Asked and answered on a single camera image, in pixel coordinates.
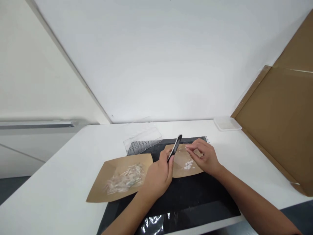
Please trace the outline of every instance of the white table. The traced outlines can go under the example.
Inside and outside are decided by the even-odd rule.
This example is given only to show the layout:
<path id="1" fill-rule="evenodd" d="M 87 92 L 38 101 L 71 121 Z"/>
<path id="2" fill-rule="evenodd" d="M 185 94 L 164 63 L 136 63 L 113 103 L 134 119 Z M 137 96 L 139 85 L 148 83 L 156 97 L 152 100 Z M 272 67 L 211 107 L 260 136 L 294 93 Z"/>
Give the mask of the white table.
<path id="1" fill-rule="evenodd" d="M 80 130 L 0 206 L 0 233 L 96 234 L 107 203 L 87 203 L 87 195 L 103 162 L 125 156 L 123 141 L 140 125 Z M 207 136 L 220 163 L 279 209 L 313 199 L 297 192 L 242 131 L 219 132 L 213 120 L 156 125 L 163 139 Z M 242 220 L 238 216 L 171 234 L 202 234 Z"/>

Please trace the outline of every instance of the cardboard box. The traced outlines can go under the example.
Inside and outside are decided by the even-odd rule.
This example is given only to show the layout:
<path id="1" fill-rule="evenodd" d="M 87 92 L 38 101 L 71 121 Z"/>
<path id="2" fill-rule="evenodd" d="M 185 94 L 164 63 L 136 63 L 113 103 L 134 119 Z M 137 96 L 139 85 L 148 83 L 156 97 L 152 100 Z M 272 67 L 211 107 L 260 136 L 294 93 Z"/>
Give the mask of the cardboard box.
<path id="1" fill-rule="evenodd" d="M 295 189 L 313 196 L 313 11 L 231 117 Z"/>

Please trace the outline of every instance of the hand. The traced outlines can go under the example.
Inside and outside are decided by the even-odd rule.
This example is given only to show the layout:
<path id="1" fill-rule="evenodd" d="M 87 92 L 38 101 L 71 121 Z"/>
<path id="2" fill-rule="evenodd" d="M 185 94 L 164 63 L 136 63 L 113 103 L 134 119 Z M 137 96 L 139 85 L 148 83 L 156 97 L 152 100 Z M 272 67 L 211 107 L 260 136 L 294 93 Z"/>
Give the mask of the hand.
<path id="1" fill-rule="evenodd" d="M 193 152 L 195 149 L 198 149 L 200 153 L 203 153 L 203 156 L 198 157 L 198 155 Z M 186 145 L 186 151 L 203 171 L 213 177 L 215 177 L 223 168 L 217 160 L 213 146 L 203 139 L 197 139 L 192 144 Z"/>
<path id="2" fill-rule="evenodd" d="M 149 167 L 143 186 L 139 190 L 139 193 L 143 194 L 145 198 L 156 201 L 172 182 L 174 155 L 167 163 L 171 151 L 172 149 L 161 151 L 160 159 Z"/>

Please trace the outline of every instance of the gray floor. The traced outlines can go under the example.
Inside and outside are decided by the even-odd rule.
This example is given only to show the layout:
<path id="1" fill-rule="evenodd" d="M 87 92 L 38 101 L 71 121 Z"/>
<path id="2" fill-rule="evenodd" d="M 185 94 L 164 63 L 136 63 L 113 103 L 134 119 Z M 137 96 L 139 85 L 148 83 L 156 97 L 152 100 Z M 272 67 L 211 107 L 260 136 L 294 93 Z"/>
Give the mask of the gray floor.
<path id="1" fill-rule="evenodd" d="M 29 177 L 0 179 L 0 205 L 8 199 Z M 313 200 L 282 210 L 303 235 L 313 234 Z M 256 235 L 247 221 L 206 233 L 205 235 Z"/>
<path id="2" fill-rule="evenodd" d="M 303 233 L 313 234 L 313 200 L 281 210 Z M 247 221 L 221 228 L 205 235 L 256 235 L 256 231 Z"/>
<path id="3" fill-rule="evenodd" d="M 0 179 L 0 205 L 5 202 L 30 176 Z"/>

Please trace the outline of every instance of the black mat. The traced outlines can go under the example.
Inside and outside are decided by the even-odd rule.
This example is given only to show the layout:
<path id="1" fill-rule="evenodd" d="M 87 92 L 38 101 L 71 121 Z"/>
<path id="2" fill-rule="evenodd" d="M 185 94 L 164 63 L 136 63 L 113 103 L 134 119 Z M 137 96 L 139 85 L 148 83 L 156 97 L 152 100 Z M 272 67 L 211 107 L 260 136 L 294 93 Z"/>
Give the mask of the black mat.
<path id="1" fill-rule="evenodd" d="M 197 138 L 183 138 L 192 143 Z M 151 153 L 153 162 L 160 152 L 176 139 L 162 140 L 143 153 Z M 132 201 L 135 194 L 109 202 L 97 235 L 100 235 Z M 197 175 L 173 178 L 171 185 L 148 212 L 135 234 L 166 234 L 218 220 L 239 216 L 240 211 L 226 189 L 212 176 Z"/>

